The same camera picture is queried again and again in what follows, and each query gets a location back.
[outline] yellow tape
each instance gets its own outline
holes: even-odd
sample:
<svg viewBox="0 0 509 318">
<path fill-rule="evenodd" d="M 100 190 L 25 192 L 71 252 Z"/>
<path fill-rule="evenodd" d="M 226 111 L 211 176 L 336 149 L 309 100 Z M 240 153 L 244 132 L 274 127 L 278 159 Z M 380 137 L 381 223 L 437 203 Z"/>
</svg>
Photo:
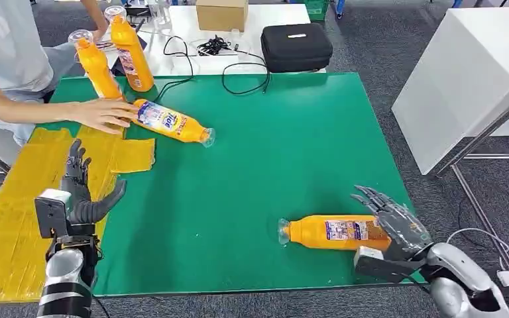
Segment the yellow tape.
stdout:
<svg viewBox="0 0 509 318">
<path fill-rule="evenodd" d="M 82 126 L 78 135 L 92 162 L 89 190 L 99 200 L 113 189 L 118 173 L 146 171 L 154 161 L 154 139 L 123 140 Z M 0 302 L 36 301 L 45 276 L 49 239 L 40 238 L 34 198 L 58 188 L 73 138 L 66 129 L 37 128 L 0 189 Z M 102 237 L 106 219 L 97 224 Z"/>
</svg>

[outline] white table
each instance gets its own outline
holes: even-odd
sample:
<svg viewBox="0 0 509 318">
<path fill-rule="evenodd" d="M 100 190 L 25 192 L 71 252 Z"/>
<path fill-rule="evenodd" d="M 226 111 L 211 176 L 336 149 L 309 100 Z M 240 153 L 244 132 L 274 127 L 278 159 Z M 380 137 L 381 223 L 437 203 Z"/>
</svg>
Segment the white table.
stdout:
<svg viewBox="0 0 509 318">
<path fill-rule="evenodd" d="M 450 9 L 393 104 L 422 174 L 509 106 L 509 8 Z M 509 136 L 509 120 L 493 136 Z"/>
<path fill-rule="evenodd" d="M 175 5 L 169 8 L 172 21 L 172 35 L 183 38 L 188 43 L 190 55 L 196 55 L 196 46 L 207 42 L 215 35 L 222 38 L 230 38 L 230 32 L 220 31 L 202 31 L 198 27 L 198 16 L 196 7 L 189 5 Z M 269 25 L 295 25 L 310 23 L 306 6 L 303 4 L 283 4 L 283 5 L 249 5 L 249 14 L 245 24 L 245 31 L 241 33 L 241 40 L 249 43 L 251 53 L 262 57 L 262 48 L 260 47 L 260 35 L 262 29 Z M 148 42 L 144 49 L 145 57 L 149 68 L 154 76 L 169 75 L 189 75 L 190 65 L 185 57 L 165 56 L 163 48 L 166 37 L 159 34 L 153 34 L 154 27 L 152 23 L 143 25 L 139 36 Z M 171 40 L 168 47 L 169 52 L 182 51 L 184 45 L 178 39 Z M 106 52 L 109 66 L 114 64 L 116 51 Z M 232 63 L 240 62 L 239 57 L 230 52 L 226 56 L 192 56 L 192 64 L 195 75 L 221 74 L 223 68 Z M 230 69 L 229 74 L 233 73 L 254 73 L 264 74 L 266 70 L 260 66 L 237 66 Z"/>
</svg>

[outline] white shirt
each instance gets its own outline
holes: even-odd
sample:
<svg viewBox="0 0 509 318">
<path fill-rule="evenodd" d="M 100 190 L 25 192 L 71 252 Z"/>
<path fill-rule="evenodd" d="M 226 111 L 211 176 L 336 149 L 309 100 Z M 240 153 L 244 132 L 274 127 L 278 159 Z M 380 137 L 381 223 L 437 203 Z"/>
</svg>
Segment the white shirt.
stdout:
<svg viewBox="0 0 509 318">
<path fill-rule="evenodd" d="M 0 88 L 40 91 L 53 76 L 28 0 L 0 0 Z"/>
</svg>

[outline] orange plastic bottle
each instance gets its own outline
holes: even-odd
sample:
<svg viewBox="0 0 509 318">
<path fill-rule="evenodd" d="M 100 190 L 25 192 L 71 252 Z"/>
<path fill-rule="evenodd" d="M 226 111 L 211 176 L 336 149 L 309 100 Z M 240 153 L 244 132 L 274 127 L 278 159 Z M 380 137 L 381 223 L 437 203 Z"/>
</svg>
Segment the orange plastic bottle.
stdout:
<svg viewBox="0 0 509 318">
<path fill-rule="evenodd" d="M 118 83 L 114 80 L 104 52 L 93 41 L 93 35 L 87 30 L 77 30 L 69 34 L 69 42 L 75 44 L 79 61 L 99 97 L 123 98 Z"/>
<path fill-rule="evenodd" d="M 194 118 L 145 99 L 138 99 L 134 105 L 139 107 L 134 123 L 164 134 L 182 142 L 200 142 L 206 148 L 215 141 L 215 130 L 204 128 Z"/>
<path fill-rule="evenodd" d="M 310 215 L 278 222 L 280 244 L 298 242 L 309 248 L 356 250 L 367 246 L 385 251 L 390 237 L 373 215 Z"/>
<path fill-rule="evenodd" d="M 145 60 L 137 34 L 126 21 L 126 9 L 113 5 L 104 10 L 104 15 L 110 21 L 112 43 L 118 49 L 118 57 L 130 86 L 135 91 L 150 90 L 153 87 L 153 75 Z"/>
</svg>

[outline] robotic arm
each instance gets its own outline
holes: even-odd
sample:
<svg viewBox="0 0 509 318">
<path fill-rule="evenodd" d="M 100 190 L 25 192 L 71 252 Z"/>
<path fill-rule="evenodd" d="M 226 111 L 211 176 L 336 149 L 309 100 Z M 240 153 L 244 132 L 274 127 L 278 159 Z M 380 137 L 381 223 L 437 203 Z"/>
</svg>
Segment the robotic arm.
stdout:
<svg viewBox="0 0 509 318">
<path fill-rule="evenodd" d="M 396 283 L 418 270 L 430 283 L 430 294 L 442 316 L 509 317 L 502 292 L 469 256 L 451 244 L 433 243 L 407 207 L 371 187 L 356 188 L 364 196 L 352 197 L 372 211 L 392 239 L 385 259 L 359 252 L 357 272 Z"/>
<path fill-rule="evenodd" d="M 46 189 L 34 203 L 42 238 L 52 238 L 46 253 L 46 281 L 37 317 L 91 316 L 95 266 L 102 259 L 95 223 L 122 198 L 125 181 L 98 202 L 91 200 L 85 148 L 77 139 L 70 148 L 60 189 Z"/>
</svg>

